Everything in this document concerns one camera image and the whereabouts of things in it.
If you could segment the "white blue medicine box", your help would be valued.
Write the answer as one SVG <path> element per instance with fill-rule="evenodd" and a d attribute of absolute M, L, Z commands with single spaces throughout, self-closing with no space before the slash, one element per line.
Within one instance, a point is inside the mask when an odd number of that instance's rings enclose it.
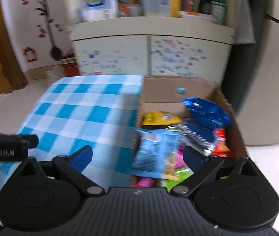
<path fill-rule="evenodd" d="M 116 18 L 118 0 L 82 0 L 80 11 L 84 21 Z"/>

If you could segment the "yellow orange box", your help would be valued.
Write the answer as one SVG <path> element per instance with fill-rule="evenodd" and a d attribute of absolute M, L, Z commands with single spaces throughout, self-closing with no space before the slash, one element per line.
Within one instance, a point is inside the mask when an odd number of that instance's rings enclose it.
<path fill-rule="evenodd" d="M 180 18 L 181 0 L 170 0 L 170 17 Z"/>

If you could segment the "silver foil snack bag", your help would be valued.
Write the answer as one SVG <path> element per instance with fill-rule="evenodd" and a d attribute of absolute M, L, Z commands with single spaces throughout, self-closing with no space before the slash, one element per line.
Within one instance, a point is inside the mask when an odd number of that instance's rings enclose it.
<path fill-rule="evenodd" d="M 204 156 L 209 156 L 214 152 L 218 144 L 215 133 L 191 119 L 185 119 L 177 127 L 181 131 L 182 144 L 191 146 Z"/>

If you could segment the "red snack bag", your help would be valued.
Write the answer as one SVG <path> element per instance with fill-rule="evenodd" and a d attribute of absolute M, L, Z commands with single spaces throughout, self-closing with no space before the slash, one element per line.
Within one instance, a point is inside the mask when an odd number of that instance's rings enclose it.
<path fill-rule="evenodd" d="M 212 153 L 223 158 L 234 158 L 234 153 L 226 146 L 226 135 L 224 129 L 215 129 L 213 133 L 217 137 L 217 145 Z"/>

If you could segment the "clear plastic bag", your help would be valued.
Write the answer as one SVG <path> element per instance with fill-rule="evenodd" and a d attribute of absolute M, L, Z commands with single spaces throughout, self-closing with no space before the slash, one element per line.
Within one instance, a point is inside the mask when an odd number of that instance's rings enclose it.
<path fill-rule="evenodd" d="M 55 69 L 46 71 L 46 77 L 49 84 L 52 84 L 63 77 L 63 74 L 60 71 Z"/>

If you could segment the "red brown cardboard box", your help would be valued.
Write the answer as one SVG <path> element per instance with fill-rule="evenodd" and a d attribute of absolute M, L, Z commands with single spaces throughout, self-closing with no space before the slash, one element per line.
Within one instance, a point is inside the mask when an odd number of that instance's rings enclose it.
<path fill-rule="evenodd" d="M 63 75 L 66 77 L 80 76 L 76 58 L 64 58 L 60 60 Z"/>

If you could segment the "green tin can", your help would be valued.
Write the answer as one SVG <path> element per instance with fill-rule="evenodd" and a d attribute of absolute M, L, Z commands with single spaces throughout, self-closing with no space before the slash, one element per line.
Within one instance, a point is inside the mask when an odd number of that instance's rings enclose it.
<path fill-rule="evenodd" d="M 226 4 L 222 2 L 211 2 L 211 15 L 213 16 L 213 22 L 218 25 L 225 24 L 226 16 Z"/>

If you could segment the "cream cabinet with stickers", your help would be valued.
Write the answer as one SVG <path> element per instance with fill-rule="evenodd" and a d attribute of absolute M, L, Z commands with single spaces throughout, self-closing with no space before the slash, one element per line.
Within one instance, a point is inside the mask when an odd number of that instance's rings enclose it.
<path fill-rule="evenodd" d="M 124 17 L 68 27 L 82 75 L 174 75 L 221 82 L 234 43 L 236 0 L 225 24 L 200 19 Z"/>

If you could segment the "black vase wall decal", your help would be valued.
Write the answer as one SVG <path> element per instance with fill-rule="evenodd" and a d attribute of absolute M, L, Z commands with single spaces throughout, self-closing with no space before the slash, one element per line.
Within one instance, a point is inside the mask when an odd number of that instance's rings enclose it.
<path fill-rule="evenodd" d="M 48 0 L 39 0 L 37 1 L 37 3 L 39 4 L 39 6 L 35 8 L 34 11 L 37 11 L 39 16 L 44 17 L 44 23 L 46 25 L 47 34 L 51 45 L 50 56 L 55 61 L 59 61 L 61 60 L 63 53 L 62 50 L 56 46 L 55 43 L 55 38 L 52 31 L 52 23 L 54 22 L 54 19 L 50 15 Z"/>

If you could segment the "blue white checkered tablecloth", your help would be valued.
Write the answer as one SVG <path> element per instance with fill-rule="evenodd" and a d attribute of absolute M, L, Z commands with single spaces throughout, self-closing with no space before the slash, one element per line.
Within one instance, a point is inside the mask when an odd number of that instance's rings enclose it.
<path fill-rule="evenodd" d="M 130 185 L 135 122 L 143 76 L 65 77 L 48 87 L 18 129 L 35 134 L 39 161 L 92 148 L 83 175 L 105 189 Z"/>

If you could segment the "dark blue snack bag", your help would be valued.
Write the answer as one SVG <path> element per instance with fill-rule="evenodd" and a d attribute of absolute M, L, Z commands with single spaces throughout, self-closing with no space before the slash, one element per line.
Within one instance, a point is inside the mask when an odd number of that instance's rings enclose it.
<path fill-rule="evenodd" d="M 191 117 L 211 131 L 231 126 L 230 116 L 212 101 L 191 97 L 183 99 L 182 104 L 185 105 Z"/>

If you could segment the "yellow black snack bag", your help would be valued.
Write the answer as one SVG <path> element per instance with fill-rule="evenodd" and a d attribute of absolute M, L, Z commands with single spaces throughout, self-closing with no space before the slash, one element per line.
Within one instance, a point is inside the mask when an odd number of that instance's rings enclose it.
<path fill-rule="evenodd" d="M 150 111 L 144 114 L 141 127 L 151 128 L 167 128 L 170 125 L 180 124 L 182 119 L 174 113 L 165 111 Z"/>

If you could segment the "green snack bag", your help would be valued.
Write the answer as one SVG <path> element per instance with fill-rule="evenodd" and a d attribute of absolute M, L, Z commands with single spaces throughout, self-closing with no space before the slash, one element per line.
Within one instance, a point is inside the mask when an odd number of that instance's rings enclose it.
<path fill-rule="evenodd" d="M 160 186 L 165 187 L 167 191 L 170 192 L 173 187 L 177 186 L 193 174 L 194 173 L 190 168 L 183 166 L 182 168 L 175 169 L 175 180 L 161 180 Z"/>

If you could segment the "light blue snack bag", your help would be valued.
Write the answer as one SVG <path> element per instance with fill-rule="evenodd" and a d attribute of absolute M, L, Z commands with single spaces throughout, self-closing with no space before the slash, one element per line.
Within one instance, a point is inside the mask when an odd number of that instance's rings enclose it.
<path fill-rule="evenodd" d="M 137 129 L 139 146 L 135 152 L 130 174 L 162 180 L 178 180 L 175 173 L 176 153 L 180 132 L 167 129 Z"/>

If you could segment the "red house outlet sticker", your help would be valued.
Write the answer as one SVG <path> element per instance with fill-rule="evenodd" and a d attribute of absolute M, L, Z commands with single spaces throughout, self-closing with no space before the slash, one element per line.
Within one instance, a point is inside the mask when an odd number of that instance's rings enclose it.
<path fill-rule="evenodd" d="M 25 56 L 26 61 L 28 63 L 35 62 L 38 60 L 36 51 L 31 47 L 26 47 L 25 49 L 23 49 L 23 55 Z"/>

